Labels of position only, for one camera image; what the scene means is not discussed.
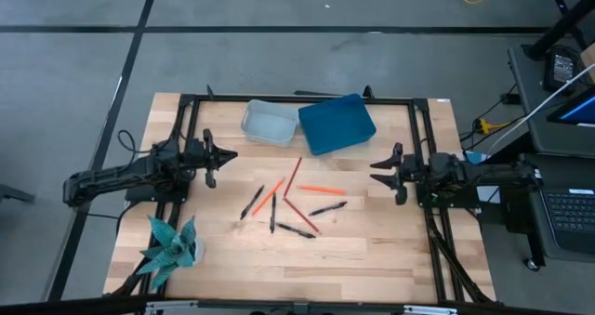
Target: white plastic container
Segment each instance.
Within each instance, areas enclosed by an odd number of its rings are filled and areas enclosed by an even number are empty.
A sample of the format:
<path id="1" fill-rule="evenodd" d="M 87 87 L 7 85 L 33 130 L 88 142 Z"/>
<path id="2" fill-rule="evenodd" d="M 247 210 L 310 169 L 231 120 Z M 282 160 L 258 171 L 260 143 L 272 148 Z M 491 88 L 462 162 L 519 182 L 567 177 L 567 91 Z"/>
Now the white plastic container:
<path id="1" fill-rule="evenodd" d="M 298 109 L 253 99 L 248 102 L 241 127 L 248 139 L 288 147 L 298 121 Z"/>

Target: wooden table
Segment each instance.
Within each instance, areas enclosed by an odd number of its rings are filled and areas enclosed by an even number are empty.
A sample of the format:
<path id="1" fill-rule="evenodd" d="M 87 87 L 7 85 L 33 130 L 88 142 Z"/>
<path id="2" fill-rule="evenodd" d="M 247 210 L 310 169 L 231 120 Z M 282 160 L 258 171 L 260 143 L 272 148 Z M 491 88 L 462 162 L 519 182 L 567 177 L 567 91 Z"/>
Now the wooden table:
<path id="1" fill-rule="evenodd" d="M 179 96 L 155 95 L 142 149 L 167 137 Z M 460 153 L 450 101 L 432 99 L 429 104 L 438 151 Z M 394 192 L 369 177 L 370 173 L 381 173 L 369 165 L 388 158 L 397 140 L 403 143 L 404 153 L 413 153 L 407 107 L 366 106 L 377 127 L 373 138 L 314 157 L 300 128 L 289 148 L 247 140 L 240 129 L 245 105 L 201 102 L 196 136 L 202 138 L 202 130 L 210 128 L 216 145 L 237 151 L 239 156 L 216 172 L 216 189 L 206 187 L 204 172 L 199 171 L 193 181 L 189 199 L 181 208 L 179 225 L 195 216 L 198 236 L 205 242 L 205 256 L 194 267 L 177 269 L 172 274 L 166 296 L 435 303 L 428 236 L 413 187 L 409 189 L 407 204 L 396 206 Z M 421 137 L 425 137 L 421 114 L 418 125 Z M 266 193 L 280 178 L 289 179 L 299 156 L 303 156 L 303 161 L 288 194 L 293 204 L 310 212 L 339 200 L 349 202 L 341 210 L 311 219 L 323 235 L 308 240 L 279 229 L 271 234 L 270 203 L 255 217 L 249 215 L 240 221 L 240 212 L 258 187 L 265 184 Z M 344 189 L 347 195 L 307 192 L 297 189 L 299 184 Z M 105 292 L 120 286 L 142 259 L 139 250 L 147 247 L 151 234 L 147 215 L 154 214 L 155 206 L 156 203 L 140 203 L 122 220 Z M 450 216 L 460 262 L 483 292 L 494 298 L 477 222 L 462 209 L 451 209 Z M 281 200 L 277 204 L 277 220 L 311 231 Z M 447 294 L 452 298 L 448 265 L 442 262 Z"/>

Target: blue tray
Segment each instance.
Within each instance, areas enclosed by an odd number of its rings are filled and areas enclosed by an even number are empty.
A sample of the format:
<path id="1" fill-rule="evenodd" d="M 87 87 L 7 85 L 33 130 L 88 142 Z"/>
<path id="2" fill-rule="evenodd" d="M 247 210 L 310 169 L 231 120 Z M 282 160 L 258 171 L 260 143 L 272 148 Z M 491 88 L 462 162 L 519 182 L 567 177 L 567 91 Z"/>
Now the blue tray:
<path id="1" fill-rule="evenodd" d="M 366 142 L 376 133 L 364 100 L 357 94 L 304 107 L 298 113 L 315 156 Z"/>

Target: green plant leaf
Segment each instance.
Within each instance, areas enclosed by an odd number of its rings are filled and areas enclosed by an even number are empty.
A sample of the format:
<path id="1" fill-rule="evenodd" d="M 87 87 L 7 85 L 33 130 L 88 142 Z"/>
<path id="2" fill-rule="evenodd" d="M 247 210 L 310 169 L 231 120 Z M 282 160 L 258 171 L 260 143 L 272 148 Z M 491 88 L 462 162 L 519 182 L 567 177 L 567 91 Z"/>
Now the green plant leaf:
<path id="1" fill-rule="evenodd" d="M 175 262 L 176 259 L 174 257 L 168 254 L 167 251 L 163 251 L 159 253 L 159 255 L 157 255 L 152 261 L 140 268 L 137 274 L 153 272 L 156 269 L 166 267 L 168 265 L 174 264 Z"/>
<path id="2" fill-rule="evenodd" d="M 157 272 L 157 274 L 155 274 L 155 276 L 152 279 L 151 289 L 154 291 L 155 289 L 157 289 L 157 287 L 161 286 L 177 267 L 178 265 L 171 264 L 166 267 L 160 268 L 159 272 Z"/>
<path id="3" fill-rule="evenodd" d="M 162 246 L 168 247 L 176 236 L 176 231 L 159 218 L 149 217 L 151 231 Z"/>
<path id="4" fill-rule="evenodd" d="M 162 251 L 164 251 L 164 247 L 162 245 L 157 245 L 157 246 L 154 246 L 147 250 L 140 250 L 140 252 L 144 256 L 146 256 L 147 258 L 150 258 L 150 259 L 157 257 L 157 255 L 159 255 L 159 253 L 161 253 Z"/>
<path id="5" fill-rule="evenodd" d="M 182 227 L 182 231 L 179 233 L 179 237 L 181 240 L 186 244 L 192 244 L 194 239 L 196 238 L 196 229 L 194 228 L 194 217 L 186 222 L 184 227 Z"/>
<path id="6" fill-rule="evenodd" d="M 176 264 L 180 265 L 183 268 L 189 268 L 194 265 L 194 258 L 192 258 L 192 254 L 190 253 L 190 248 L 186 248 L 184 253 L 176 260 Z"/>

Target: caster wheel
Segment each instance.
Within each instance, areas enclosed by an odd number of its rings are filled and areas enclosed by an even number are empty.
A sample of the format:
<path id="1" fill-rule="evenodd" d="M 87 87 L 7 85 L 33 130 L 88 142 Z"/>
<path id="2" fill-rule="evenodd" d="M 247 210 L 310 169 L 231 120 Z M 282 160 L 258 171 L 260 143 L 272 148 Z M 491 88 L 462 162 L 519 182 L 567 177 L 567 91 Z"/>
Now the caster wheel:
<path id="1" fill-rule="evenodd" d="M 533 262 L 532 258 L 527 258 L 522 262 L 528 269 L 533 272 L 539 272 L 540 267 Z"/>

